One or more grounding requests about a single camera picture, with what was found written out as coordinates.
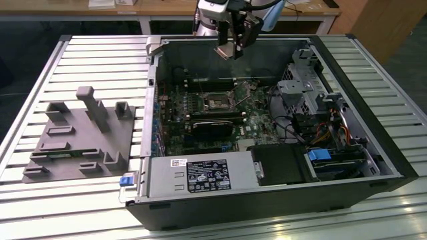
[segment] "aluminum extrusion table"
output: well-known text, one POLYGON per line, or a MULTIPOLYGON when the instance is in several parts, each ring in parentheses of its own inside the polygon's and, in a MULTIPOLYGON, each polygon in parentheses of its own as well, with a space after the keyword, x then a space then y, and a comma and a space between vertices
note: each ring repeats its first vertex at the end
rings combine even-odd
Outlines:
MULTIPOLYGON (((192 227, 144 229, 119 201, 120 177, 22 183, 24 166, 48 117, 48 102, 78 101, 79 86, 95 88, 106 106, 136 106, 130 171, 140 165, 147 70, 143 35, 74 36, 56 45, 0 146, 0 239, 397 239, 427 232, 427 117, 355 39, 322 40, 386 127, 421 178, 349 209, 192 227)), ((126 192, 128 197, 135 193, 126 192)))

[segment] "warning label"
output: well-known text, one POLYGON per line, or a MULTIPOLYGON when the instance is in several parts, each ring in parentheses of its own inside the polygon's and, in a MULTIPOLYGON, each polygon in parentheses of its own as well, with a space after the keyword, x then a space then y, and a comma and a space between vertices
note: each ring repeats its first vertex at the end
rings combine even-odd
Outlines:
POLYGON ((187 162, 188 192, 232 189, 227 160, 187 162))

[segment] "blue tab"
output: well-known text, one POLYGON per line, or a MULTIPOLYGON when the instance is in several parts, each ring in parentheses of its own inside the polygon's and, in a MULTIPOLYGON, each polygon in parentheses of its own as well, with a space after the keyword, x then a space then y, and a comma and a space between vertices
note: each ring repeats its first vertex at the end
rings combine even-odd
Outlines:
POLYGON ((120 187, 134 186, 134 176, 120 177, 120 187))
POLYGON ((314 149, 308 152, 308 158, 311 161, 315 160, 330 160, 331 155, 327 149, 314 149))

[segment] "white paper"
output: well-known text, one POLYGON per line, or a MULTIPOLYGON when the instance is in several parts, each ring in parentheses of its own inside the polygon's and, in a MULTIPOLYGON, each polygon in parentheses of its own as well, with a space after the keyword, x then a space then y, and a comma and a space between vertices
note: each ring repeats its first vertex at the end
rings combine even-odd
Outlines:
POLYGON ((88 8, 91 10, 96 9, 115 9, 115 0, 88 0, 88 8))

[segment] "table leg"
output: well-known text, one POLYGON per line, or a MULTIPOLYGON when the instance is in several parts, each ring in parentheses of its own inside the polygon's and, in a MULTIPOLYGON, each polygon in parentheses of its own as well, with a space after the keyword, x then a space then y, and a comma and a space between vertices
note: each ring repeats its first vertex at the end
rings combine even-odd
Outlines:
POLYGON ((140 24, 140 31, 143 35, 151 35, 152 29, 150 27, 151 17, 150 16, 142 16, 139 18, 139 24, 140 24))
POLYGON ((335 17, 337 16, 324 16, 323 22, 320 23, 319 28, 318 28, 318 32, 315 34, 318 34, 318 35, 327 35, 328 34, 330 29, 333 27, 335 17))

